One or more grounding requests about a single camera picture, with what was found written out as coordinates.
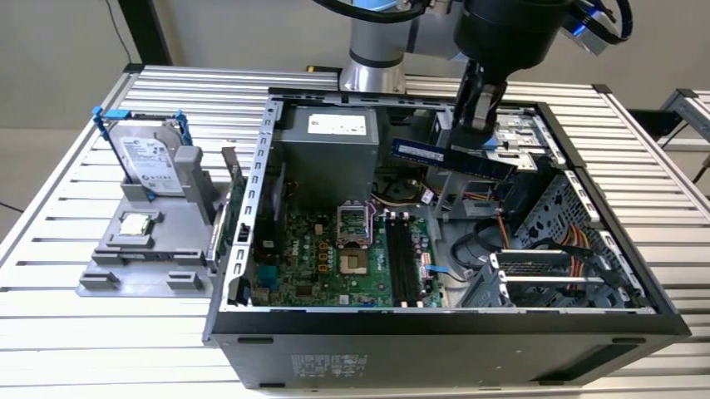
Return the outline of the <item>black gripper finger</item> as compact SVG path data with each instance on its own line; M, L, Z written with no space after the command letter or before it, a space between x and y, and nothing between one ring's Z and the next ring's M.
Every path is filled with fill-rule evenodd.
M481 136L476 122L476 104L480 98L479 65L467 62L463 79L456 94L452 114L449 145L480 145Z
M476 86L471 98L469 146L479 148L489 140L496 123L496 109L503 99L507 83L483 84Z

